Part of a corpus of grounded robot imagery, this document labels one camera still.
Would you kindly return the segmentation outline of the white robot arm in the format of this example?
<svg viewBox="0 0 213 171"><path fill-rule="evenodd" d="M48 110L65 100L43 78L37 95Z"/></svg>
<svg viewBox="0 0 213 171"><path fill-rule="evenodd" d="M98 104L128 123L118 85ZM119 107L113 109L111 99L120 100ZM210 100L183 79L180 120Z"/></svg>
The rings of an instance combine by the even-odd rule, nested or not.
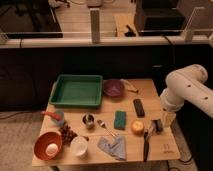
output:
<svg viewBox="0 0 213 171"><path fill-rule="evenodd" d="M213 90L204 85L207 79L207 70L199 64L176 69L166 76L166 88L160 95L165 127L172 124L186 101L213 119Z"/></svg>

